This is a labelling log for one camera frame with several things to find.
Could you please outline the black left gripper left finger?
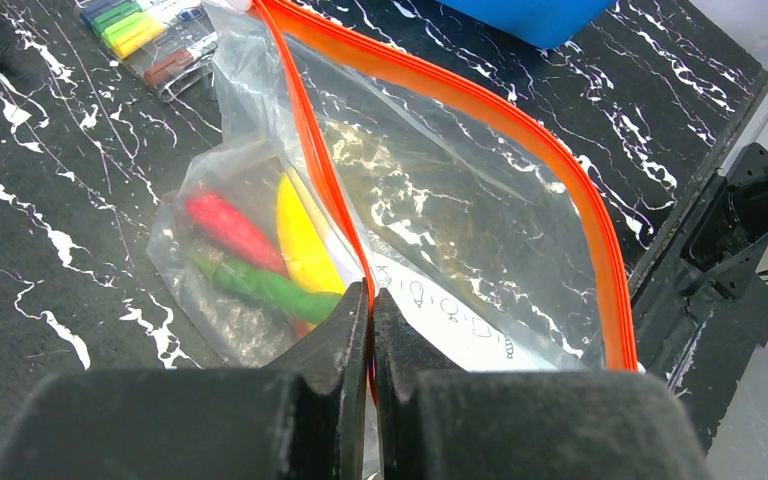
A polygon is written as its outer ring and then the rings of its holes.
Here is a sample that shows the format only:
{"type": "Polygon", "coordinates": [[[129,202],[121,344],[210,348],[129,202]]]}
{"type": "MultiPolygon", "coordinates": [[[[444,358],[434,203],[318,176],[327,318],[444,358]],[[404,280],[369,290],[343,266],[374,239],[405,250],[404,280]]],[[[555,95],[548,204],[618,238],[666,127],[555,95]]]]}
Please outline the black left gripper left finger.
{"type": "Polygon", "coordinates": [[[47,379],[0,452],[0,479],[358,479],[367,285],[260,368],[47,379]]]}

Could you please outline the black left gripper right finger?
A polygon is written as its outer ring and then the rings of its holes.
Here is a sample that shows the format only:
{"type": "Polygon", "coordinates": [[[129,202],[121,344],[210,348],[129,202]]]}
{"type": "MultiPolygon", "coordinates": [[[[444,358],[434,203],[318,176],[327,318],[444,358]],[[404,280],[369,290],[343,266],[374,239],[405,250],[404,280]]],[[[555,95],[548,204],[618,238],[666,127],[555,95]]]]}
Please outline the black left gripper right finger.
{"type": "Polygon", "coordinates": [[[374,302],[388,479],[707,479],[688,415],[660,380],[625,371],[470,373],[374,302]]]}

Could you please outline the green vegetable toy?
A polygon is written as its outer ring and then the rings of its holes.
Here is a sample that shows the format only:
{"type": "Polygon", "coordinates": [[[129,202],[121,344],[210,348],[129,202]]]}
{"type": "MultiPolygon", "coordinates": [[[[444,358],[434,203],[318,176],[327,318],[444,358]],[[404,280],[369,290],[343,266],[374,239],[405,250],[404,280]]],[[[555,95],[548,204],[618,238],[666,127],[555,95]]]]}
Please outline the green vegetable toy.
{"type": "Polygon", "coordinates": [[[343,296],[341,291],[309,292],[279,273],[232,257],[213,261],[191,250],[188,258],[221,290],[267,304],[313,325],[325,321],[343,296]]]}

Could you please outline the red chili pepper toy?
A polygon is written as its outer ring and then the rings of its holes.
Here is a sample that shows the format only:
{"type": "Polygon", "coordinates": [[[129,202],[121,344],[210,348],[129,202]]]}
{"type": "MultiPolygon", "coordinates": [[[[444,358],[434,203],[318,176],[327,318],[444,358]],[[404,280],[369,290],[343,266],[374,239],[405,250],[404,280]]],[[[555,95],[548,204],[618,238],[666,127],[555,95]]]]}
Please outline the red chili pepper toy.
{"type": "Polygon", "coordinates": [[[193,223],[230,253],[258,268],[287,275],[284,258],[274,242],[219,193],[191,195],[184,207],[193,223]]]}

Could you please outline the clear zip top bag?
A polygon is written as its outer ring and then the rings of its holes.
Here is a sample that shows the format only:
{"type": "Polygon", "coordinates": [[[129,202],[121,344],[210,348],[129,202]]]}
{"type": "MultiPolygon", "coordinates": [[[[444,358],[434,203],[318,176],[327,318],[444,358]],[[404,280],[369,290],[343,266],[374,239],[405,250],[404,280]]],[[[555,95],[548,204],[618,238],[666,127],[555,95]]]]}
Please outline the clear zip top bag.
{"type": "Polygon", "coordinates": [[[327,221],[316,228],[343,295],[356,282],[375,299],[389,292],[456,365],[638,368],[607,208],[542,125],[458,74],[293,2],[206,9],[218,35],[211,66],[223,141],[163,199],[148,255],[224,361],[263,365],[324,321],[213,285],[189,251],[250,263],[197,227],[184,202],[219,193],[281,253],[277,189],[295,171],[327,221]]]}

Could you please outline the yellow banana toy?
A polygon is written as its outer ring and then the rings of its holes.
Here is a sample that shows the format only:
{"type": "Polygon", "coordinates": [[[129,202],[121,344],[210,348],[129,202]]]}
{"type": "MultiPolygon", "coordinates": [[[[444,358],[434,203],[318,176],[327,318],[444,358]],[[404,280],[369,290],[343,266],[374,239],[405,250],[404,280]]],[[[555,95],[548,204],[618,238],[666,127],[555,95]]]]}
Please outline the yellow banana toy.
{"type": "Polygon", "coordinates": [[[343,293],[346,289],[320,238],[327,225],[295,171],[284,173],[277,189],[275,225],[290,278],[309,292],[343,293]]]}

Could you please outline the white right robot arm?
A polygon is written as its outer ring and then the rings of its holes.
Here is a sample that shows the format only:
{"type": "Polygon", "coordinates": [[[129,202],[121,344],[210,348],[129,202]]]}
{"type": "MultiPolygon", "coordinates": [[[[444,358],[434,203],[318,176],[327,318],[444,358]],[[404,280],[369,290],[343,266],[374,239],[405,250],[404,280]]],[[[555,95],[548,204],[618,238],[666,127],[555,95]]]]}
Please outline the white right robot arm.
{"type": "Polygon", "coordinates": [[[715,191],[683,257],[716,278],[760,254],[768,244],[768,150],[751,143],[715,191]]]}

